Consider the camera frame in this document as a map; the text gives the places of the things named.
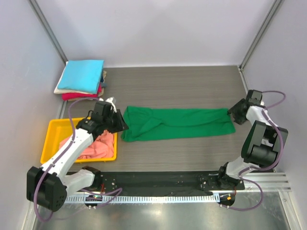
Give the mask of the light blue folded shirt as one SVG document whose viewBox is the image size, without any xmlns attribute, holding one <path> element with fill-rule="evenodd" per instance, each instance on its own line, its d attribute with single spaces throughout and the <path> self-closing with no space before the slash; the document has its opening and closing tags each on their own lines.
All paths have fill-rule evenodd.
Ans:
<svg viewBox="0 0 307 230">
<path fill-rule="evenodd" d="M 102 78 L 103 66 L 104 60 L 69 60 L 57 89 L 94 94 Z"/>
</svg>

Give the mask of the green t shirt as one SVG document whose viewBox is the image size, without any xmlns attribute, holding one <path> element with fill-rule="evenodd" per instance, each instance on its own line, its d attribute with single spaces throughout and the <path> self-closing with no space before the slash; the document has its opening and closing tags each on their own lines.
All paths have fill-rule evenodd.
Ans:
<svg viewBox="0 0 307 230">
<path fill-rule="evenodd" d="M 177 138 L 202 138 L 236 132 L 226 108 L 153 109 L 128 106 L 123 118 L 129 129 L 123 131 L 125 142 Z"/>
</svg>

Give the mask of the right aluminium frame post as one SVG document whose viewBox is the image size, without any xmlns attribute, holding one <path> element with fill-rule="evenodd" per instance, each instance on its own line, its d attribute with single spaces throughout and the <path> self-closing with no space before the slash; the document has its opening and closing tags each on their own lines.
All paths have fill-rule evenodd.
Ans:
<svg viewBox="0 0 307 230">
<path fill-rule="evenodd" d="M 264 34 L 266 33 L 266 31 L 268 30 L 270 24 L 272 23 L 275 15 L 277 14 L 278 10 L 280 9 L 280 7 L 282 6 L 284 0 L 274 0 L 273 4 L 271 5 L 268 13 L 266 14 L 259 30 L 256 33 L 256 36 L 254 37 L 251 45 L 249 46 L 247 53 L 245 54 L 242 62 L 240 65 L 238 65 L 238 69 L 240 72 L 243 71 L 244 67 L 247 65 L 247 63 L 249 62 L 252 54 L 254 53 L 254 50 L 256 49 L 256 47 L 258 46 L 259 42 L 261 41 L 262 37 L 264 36 Z"/>
</svg>

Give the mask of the yellow plastic bin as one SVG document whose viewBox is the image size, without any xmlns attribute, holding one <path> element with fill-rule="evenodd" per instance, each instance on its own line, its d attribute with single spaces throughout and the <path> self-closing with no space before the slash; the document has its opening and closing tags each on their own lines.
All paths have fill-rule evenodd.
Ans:
<svg viewBox="0 0 307 230">
<path fill-rule="evenodd" d="M 72 127 L 69 119 L 54 119 L 49 122 L 47 135 L 41 155 L 40 162 L 46 163 L 51 159 L 55 153 L 68 141 L 72 135 Z M 99 161 L 115 161 L 117 158 L 117 134 L 114 135 L 114 157 L 112 158 L 100 158 L 100 159 L 87 159 L 76 160 L 76 163 L 89 163 Z"/>
</svg>

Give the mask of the left aluminium frame post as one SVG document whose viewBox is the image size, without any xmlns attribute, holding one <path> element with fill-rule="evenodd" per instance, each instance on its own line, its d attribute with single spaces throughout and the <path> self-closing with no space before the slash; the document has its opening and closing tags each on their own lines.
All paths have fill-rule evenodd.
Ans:
<svg viewBox="0 0 307 230">
<path fill-rule="evenodd" d="M 45 30 L 47 36 L 49 37 L 52 45 L 54 46 L 57 54 L 59 55 L 60 59 L 62 60 L 62 62 L 65 64 L 68 59 L 56 37 L 56 35 L 54 34 L 50 24 L 48 23 L 47 18 L 45 17 L 43 11 L 41 10 L 38 2 L 36 0 L 28 0 L 31 8 L 33 9 L 35 15 L 37 16 L 39 22 L 41 23 L 43 29 Z"/>
</svg>

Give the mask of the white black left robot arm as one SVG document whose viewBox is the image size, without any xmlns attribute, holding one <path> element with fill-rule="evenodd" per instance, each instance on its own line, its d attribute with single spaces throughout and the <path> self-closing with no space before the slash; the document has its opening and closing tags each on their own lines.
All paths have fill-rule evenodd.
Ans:
<svg viewBox="0 0 307 230">
<path fill-rule="evenodd" d="M 104 131 L 117 133 L 128 129 L 123 116 L 111 97 L 99 99 L 90 118 L 83 118 L 72 126 L 69 140 L 39 168 L 31 167 L 26 176 L 26 198 L 32 201 L 35 210 L 42 206 L 52 212 L 58 211 L 66 198 L 84 188 L 98 191 L 102 185 L 101 172 L 85 166 L 77 173 L 68 175 L 68 170 Z"/>
</svg>

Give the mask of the aluminium frame post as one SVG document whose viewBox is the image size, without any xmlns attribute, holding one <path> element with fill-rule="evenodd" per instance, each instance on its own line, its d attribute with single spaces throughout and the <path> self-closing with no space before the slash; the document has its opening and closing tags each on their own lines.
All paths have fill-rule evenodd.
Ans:
<svg viewBox="0 0 307 230">
<path fill-rule="evenodd" d="M 256 33 L 256 36 L 254 37 L 251 45 L 249 46 L 247 53 L 245 54 L 242 62 L 240 65 L 238 65 L 238 69 L 240 72 L 243 71 L 244 67 L 247 65 L 247 63 L 249 62 L 252 54 L 254 53 L 254 50 L 256 49 L 256 47 L 258 46 L 259 42 L 261 41 L 262 37 L 264 36 L 264 34 L 266 33 L 266 31 L 268 30 L 270 24 L 272 23 L 275 15 L 277 14 L 278 10 L 280 9 L 280 7 L 282 6 L 284 0 L 274 0 L 273 4 L 271 5 L 268 13 L 266 14 L 259 30 Z"/>
<path fill-rule="evenodd" d="M 43 11 L 41 10 L 38 2 L 36 0 L 28 0 L 31 8 L 33 9 L 35 15 L 37 16 L 39 22 L 41 23 L 43 29 L 45 30 L 47 36 L 49 37 L 52 45 L 54 46 L 57 54 L 59 55 L 60 59 L 62 60 L 62 62 L 65 64 L 68 59 L 56 37 L 56 35 L 54 34 L 50 24 L 48 23 L 47 18 L 45 17 Z"/>
</svg>

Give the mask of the pink t shirt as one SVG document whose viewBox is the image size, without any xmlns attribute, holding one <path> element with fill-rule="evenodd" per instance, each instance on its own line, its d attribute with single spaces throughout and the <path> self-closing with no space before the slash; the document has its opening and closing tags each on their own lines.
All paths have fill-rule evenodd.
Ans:
<svg viewBox="0 0 307 230">
<path fill-rule="evenodd" d="M 114 157 L 114 135 L 105 130 L 77 159 L 87 160 L 112 157 Z"/>
</svg>

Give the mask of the cream folded shirt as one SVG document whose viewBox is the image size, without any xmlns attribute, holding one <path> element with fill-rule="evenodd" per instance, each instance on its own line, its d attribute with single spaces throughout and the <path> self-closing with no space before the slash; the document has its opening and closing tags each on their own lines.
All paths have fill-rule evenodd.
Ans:
<svg viewBox="0 0 307 230">
<path fill-rule="evenodd" d="M 96 91 L 93 92 L 84 92 L 84 91 L 76 91 L 76 90 L 66 90 L 66 89 L 59 89 L 59 82 L 57 83 L 53 93 L 54 94 L 63 94 L 63 93 L 83 93 L 83 94 L 97 94 L 98 93 L 98 88 Z"/>
</svg>

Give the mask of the tan folded shirt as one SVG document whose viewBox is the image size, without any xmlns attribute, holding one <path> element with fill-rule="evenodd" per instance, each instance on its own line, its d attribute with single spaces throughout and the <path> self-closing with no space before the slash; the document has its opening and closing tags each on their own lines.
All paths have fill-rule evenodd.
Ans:
<svg viewBox="0 0 307 230">
<path fill-rule="evenodd" d="M 100 83 L 99 83 L 99 86 L 102 86 L 103 89 L 106 87 L 106 84 L 105 84 L 105 77 L 106 77 L 106 71 L 104 70 L 104 71 L 102 72 L 101 81 L 100 81 Z"/>
</svg>

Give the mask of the red folded shirt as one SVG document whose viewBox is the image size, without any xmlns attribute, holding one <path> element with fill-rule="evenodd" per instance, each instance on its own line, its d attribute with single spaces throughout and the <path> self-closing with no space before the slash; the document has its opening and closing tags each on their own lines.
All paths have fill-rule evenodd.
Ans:
<svg viewBox="0 0 307 230">
<path fill-rule="evenodd" d="M 64 93 L 61 95 L 62 100 L 69 101 L 69 100 L 78 100 L 79 98 L 97 98 L 98 96 L 101 96 L 104 92 L 104 89 L 102 86 L 98 87 L 97 93 L 95 94 L 85 94 L 85 93 L 77 93 L 77 92 L 70 92 L 70 93 Z"/>
</svg>

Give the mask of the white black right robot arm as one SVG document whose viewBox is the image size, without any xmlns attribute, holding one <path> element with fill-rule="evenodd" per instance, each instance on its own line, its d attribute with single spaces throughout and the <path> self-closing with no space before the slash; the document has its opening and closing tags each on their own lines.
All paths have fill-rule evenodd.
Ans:
<svg viewBox="0 0 307 230">
<path fill-rule="evenodd" d="M 278 126 L 268 115 L 263 102 L 265 92 L 249 90 L 228 114 L 234 122 L 242 125 L 251 123 L 251 129 L 236 160 L 220 167 L 216 184 L 219 188 L 233 189 L 243 182 L 243 176 L 252 171 L 268 171 L 280 161 L 288 136 L 288 130 Z"/>
</svg>

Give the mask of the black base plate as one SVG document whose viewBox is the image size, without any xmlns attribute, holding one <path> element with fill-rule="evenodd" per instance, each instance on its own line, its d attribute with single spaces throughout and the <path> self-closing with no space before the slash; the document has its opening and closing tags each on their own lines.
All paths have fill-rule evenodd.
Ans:
<svg viewBox="0 0 307 230">
<path fill-rule="evenodd" d="M 200 191 L 245 189 L 242 181 L 222 182 L 217 171 L 178 171 L 178 172 L 101 172 L 94 186 L 103 191 L 118 187 L 128 189 L 191 188 Z"/>
</svg>

